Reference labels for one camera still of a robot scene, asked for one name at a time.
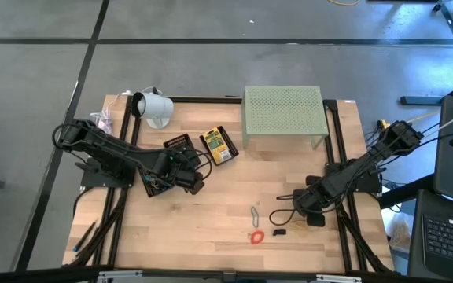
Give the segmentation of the yellow green crayon box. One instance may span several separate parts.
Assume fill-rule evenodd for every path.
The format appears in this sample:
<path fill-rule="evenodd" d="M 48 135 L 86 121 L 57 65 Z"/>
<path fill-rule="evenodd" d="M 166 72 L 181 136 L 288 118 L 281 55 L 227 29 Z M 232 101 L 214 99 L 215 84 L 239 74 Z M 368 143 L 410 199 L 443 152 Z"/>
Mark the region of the yellow green crayon box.
<path fill-rule="evenodd" d="M 202 134 L 201 138 L 216 165 L 220 165 L 232 158 L 230 149 L 218 127 Z"/>

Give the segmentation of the silver frame bracket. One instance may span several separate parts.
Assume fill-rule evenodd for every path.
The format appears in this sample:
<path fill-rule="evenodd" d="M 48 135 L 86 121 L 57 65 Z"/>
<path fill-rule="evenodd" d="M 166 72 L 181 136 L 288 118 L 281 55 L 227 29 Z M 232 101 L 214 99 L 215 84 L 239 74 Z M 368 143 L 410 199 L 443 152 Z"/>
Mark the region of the silver frame bracket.
<path fill-rule="evenodd" d="M 315 281 L 322 281 L 326 283 L 362 283 L 362 279 L 360 277 L 331 274 L 317 274 Z"/>
<path fill-rule="evenodd" d="M 109 281 L 124 277 L 141 277 L 142 275 L 142 270 L 110 270 L 100 272 L 98 274 L 98 279 Z"/>

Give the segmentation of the black laptop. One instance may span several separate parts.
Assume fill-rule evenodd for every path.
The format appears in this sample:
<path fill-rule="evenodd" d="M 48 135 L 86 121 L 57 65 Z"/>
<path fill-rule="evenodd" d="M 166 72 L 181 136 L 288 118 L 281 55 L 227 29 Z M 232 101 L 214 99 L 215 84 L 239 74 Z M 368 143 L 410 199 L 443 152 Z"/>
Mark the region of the black laptop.
<path fill-rule="evenodd" d="M 425 190 L 419 190 L 408 274 L 434 281 L 453 281 L 453 201 Z"/>

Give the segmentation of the black aluminium rail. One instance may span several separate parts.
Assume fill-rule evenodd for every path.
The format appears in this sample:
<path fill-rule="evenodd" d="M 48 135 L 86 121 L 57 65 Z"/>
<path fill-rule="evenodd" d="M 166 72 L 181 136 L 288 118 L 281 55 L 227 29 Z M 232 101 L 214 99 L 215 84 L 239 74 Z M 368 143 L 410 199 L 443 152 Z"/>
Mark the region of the black aluminium rail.
<path fill-rule="evenodd" d="M 242 97 L 184 97 L 171 96 L 174 103 L 195 103 L 195 104 L 241 104 Z"/>
<path fill-rule="evenodd" d="M 0 283 L 78 283 L 97 280 L 102 271 L 115 270 L 112 266 L 64 266 L 45 270 L 25 270 L 0 273 Z M 281 272 L 248 272 L 248 271 L 197 271 L 197 270 L 142 270 L 141 277 L 190 277 L 216 279 L 223 283 L 239 280 L 292 280 L 315 281 L 317 274 L 326 273 L 281 273 Z M 360 277 L 362 283 L 453 283 L 445 279 L 426 277 L 408 277 L 396 273 L 373 273 L 350 271 L 342 275 Z"/>

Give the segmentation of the black plastic mesh basket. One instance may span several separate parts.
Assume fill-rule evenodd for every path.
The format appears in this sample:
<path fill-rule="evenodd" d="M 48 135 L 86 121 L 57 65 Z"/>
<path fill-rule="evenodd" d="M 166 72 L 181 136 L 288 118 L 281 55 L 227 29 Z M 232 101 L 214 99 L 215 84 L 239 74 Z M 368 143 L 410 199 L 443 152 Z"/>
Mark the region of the black plastic mesh basket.
<path fill-rule="evenodd" d="M 148 197 L 155 197 L 159 194 L 162 194 L 162 193 L 172 189 L 175 186 L 173 183 L 168 182 L 168 181 L 158 177 L 157 175 L 155 175 L 154 173 L 151 173 L 150 171 L 147 171 L 143 167 L 137 167 L 137 170 L 141 176 L 142 184 L 143 184 L 143 187 L 144 187 Z M 149 183 L 144 181 L 144 179 L 143 179 L 144 175 L 147 175 L 148 177 L 153 178 L 156 181 L 158 181 L 163 186 L 163 189 L 154 189 Z"/>
<path fill-rule="evenodd" d="M 226 144 L 228 145 L 228 147 L 229 147 L 229 149 L 230 149 L 230 154 L 231 154 L 231 156 L 232 156 L 232 158 L 231 158 L 230 160 L 232 160 L 233 158 L 235 158 L 235 157 L 239 154 L 239 152 L 238 152 L 237 148 L 235 147 L 234 143 L 232 142 L 230 136 L 229 136 L 228 133 L 226 132 L 225 128 L 224 128 L 223 126 L 218 126 L 218 128 L 219 128 L 219 131 L 220 131 L 220 133 L 222 134 L 223 138 L 225 139 Z M 204 142 L 202 141 L 201 136 L 200 136 L 200 140 L 201 140 L 203 146 L 205 147 Z"/>
<path fill-rule="evenodd" d="M 163 145 L 165 148 L 177 150 L 184 155 L 191 163 L 193 169 L 196 169 L 201 164 L 200 157 L 188 134 L 181 134 L 178 137 L 165 141 Z"/>

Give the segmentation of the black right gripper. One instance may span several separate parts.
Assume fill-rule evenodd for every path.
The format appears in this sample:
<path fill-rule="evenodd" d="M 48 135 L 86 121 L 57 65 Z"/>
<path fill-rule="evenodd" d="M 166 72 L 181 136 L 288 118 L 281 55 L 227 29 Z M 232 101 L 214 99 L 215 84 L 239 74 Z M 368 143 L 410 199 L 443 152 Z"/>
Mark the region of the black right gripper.
<path fill-rule="evenodd" d="M 306 215 L 308 226 L 324 227 L 323 213 L 341 206 L 341 179 L 308 175 L 305 185 L 305 189 L 293 191 L 293 207 L 300 215 Z"/>

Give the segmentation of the grey-blue desk foot bar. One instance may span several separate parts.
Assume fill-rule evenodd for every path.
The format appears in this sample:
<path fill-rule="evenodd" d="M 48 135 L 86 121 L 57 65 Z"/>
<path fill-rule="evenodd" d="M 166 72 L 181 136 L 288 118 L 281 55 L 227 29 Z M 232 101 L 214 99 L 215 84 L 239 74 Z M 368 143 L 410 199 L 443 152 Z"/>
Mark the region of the grey-blue desk foot bar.
<path fill-rule="evenodd" d="M 442 97 L 402 96 L 400 97 L 400 104 L 413 106 L 440 106 L 442 100 Z"/>

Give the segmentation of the black aluminium frame rails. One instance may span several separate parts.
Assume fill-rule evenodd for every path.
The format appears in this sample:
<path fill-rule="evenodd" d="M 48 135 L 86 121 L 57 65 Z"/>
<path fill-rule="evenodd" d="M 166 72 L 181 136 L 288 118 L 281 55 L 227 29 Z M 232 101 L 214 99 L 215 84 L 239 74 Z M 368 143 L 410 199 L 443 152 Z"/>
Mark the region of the black aluminium frame rails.
<path fill-rule="evenodd" d="M 118 240 L 120 238 L 120 231 L 122 225 L 123 212 L 127 202 L 127 195 L 129 189 L 132 187 L 135 177 L 136 167 L 128 168 L 130 184 L 121 186 L 119 188 L 120 195 L 115 200 L 115 187 L 109 187 L 106 198 L 105 206 L 103 208 L 101 221 L 98 228 L 92 234 L 89 242 L 75 254 L 75 258 L 69 263 L 69 266 L 98 266 L 101 264 L 102 253 L 104 250 L 105 238 L 111 230 L 111 245 L 109 247 L 109 254 L 107 259 L 108 265 L 113 265 L 116 258 L 116 249 L 118 247 Z"/>
<path fill-rule="evenodd" d="M 323 104 L 330 132 L 330 136 L 325 139 L 327 156 L 325 171 L 328 172 L 346 159 L 363 155 L 366 152 L 366 146 L 359 121 L 359 111 L 354 101 L 325 100 Z M 357 231 L 363 234 L 365 241 L 376 253 L 385 269 L 393 271 L 393 260 L 377 197 L 376 193 L 371 195 L 365 189 L 360 189 L 344 199 L 341 209 L 347 212 L 351 222 Z M 337 228 L 344 270 L 373 272 L 374 266 L 367 261 L 365 253 L 355 243 L 352 234 L 340 219 L 337 220 Z"/>

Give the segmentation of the green perforated metal shelf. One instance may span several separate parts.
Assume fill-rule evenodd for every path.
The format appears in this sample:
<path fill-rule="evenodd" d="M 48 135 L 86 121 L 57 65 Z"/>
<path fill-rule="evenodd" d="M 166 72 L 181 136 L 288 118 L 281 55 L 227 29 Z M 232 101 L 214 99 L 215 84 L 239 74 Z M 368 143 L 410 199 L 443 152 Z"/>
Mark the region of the green perforated metal shelf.
<path fill-rule="evenodd" d="M 308 136 L 316 149 L 329 136 L 319 86 L 246 86 L 242 143 L 252 136 Z"/>

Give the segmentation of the clear bag of rubber bands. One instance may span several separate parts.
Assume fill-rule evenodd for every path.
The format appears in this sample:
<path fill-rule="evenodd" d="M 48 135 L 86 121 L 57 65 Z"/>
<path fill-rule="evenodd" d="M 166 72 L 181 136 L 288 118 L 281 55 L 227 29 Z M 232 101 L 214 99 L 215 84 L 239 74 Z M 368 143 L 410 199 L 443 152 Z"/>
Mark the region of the clear bag of rubber bands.
<path fill-rule="evenodd" d="M 389 246 L 400 252 L 408 252 L 411 246 L 411 227 L 404 220 L 394 220 L 389 227 Z"/>

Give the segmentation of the black pen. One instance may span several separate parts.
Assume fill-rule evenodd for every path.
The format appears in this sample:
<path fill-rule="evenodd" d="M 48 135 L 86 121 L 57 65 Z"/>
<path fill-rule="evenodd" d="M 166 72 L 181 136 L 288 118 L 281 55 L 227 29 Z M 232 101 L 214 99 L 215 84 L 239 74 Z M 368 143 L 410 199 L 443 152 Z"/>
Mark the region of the black pen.
<path fill-rule="evenodd" d="M 83 246 L 83 243 L 85 242 L 85 240 L 88 238 L 88 236 L 90 235 L 90 232 L 92 231 L 92 229 L 96 226 L 96 222 L 92 222 L 90 224 L 90 226 L 87 228 L 87 230 L 85 231 L 85 233 L 81 236 L 81 238 L 78 240 L 78 242 L 76 243 L 76 245 L 74 246 L 74 248 L 72 249 L 74 252 L 78 252 L 81 247 Z"/>

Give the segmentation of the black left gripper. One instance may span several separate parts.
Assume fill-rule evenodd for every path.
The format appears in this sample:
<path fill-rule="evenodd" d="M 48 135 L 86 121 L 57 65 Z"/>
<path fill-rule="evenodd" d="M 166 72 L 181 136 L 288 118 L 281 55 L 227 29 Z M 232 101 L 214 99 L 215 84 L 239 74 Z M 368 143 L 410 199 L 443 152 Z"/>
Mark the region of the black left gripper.
<path fill-rule="evenodd" d="M 204 176 L 198 171 L 198 167 L 193 169 L 188 159 L 180 152 L 164 150 L 157 156 L 153 165 L 153 173 L 175 186 L 188 189 L 188 193 L 196 195 L 204 187 Z"/>

